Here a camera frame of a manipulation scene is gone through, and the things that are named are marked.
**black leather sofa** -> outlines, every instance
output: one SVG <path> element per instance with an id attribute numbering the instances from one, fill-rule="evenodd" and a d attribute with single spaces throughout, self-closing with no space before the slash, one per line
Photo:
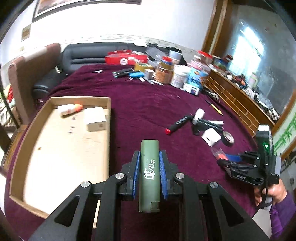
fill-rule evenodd
<path id="1" fill-rule="evenodd" d="M 170 50 L 182 53 L 179 49 L 172 47 L 163 48 L 156 44 L 149 44 L 148 46 L 155 46 L 164 53 L 169 53 Z M 108 52 L 115 50 L 134 50 L 145 53 L 146 47 L 137 46 L 133 43 L 120 42 L 70 44 L 64 49 L 58 60 L 58 67 L 62 69 L 62 72 L 57 73 L 55 69 L 52 69 L 34 84 L 32 89 L 34 101 L 37 102 L 40 99 L 44 99 L 54 87 L 59 85 L 63 79 L 81 66 L 87 64 L 104 64 L 105 56 L 108 55 Z M 187 65 L 184 58 L 181 59 L 180 64 Z"/>

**small white box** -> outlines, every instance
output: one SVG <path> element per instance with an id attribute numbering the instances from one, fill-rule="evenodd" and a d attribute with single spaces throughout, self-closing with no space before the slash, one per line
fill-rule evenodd
<path id="1" fill-rule="evenodd" d="M 102 107 L 84 109 L 84 123 L 88 131 L 105 130 L 107 121 Z"/>
<path id="2" fill-rule="evenodd" d="M 205 142 L 209 146 L 212 147 L 214 144 L 216 144 L 221 139 L 221 136 L 213 128 L 210 128 L 210 129 L 205 130 L 205 132 L 202 135 L 202 138 L 205 140 Z"/>

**brown chair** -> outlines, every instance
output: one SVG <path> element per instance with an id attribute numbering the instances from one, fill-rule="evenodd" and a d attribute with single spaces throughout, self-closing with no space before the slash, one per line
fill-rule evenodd
<path id="1" fill-rule="evenodd" d="M 23 124 L 29 124 L 36 111 L 32 98 L 33 85 L 57 66 L 60 53 L 59 43 L 50 44 L 16 58 L 9 66 L 8 78 Z"/>

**human hand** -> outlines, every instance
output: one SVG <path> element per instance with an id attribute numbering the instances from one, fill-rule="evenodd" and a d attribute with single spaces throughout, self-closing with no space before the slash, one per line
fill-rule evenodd
<path id="1" fill-rule="evenodd" d="M 268 195 L 273 196 L 273 204 L 279 203 L 285 199 L 287 196 L 287 191 L 286 188 L 282 182 L 281 179 L 279 179 L 279 184 L 273 184 L 268 188 Z M 266 189 L 264 188 L 262 190 L 263 194 L 266 194 Z M 255 203 L 256 206 L 258 206 L 262 202 L 262 196 L 261 196 L 261 191 L 258 187 L 254 188 L 254 194 L 255 194 Z"/>

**cardboard tray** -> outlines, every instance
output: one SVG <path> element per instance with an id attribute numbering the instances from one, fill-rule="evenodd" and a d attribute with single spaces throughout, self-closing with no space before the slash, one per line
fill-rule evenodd
<path id="1" fill-rule="evenodd" d="M 84 110 L 61 118 L 57 106 L 81 104 L 103 107 L 106 130 L 89 132 Z M 109 177 L 111 99 L 53 97 L 27 130 L 13 166 L 9 197 L 31 213 L 47 218 L 83 181 L 98 183 Z M 98 213 L 97 206 L 94 226 Z"/>

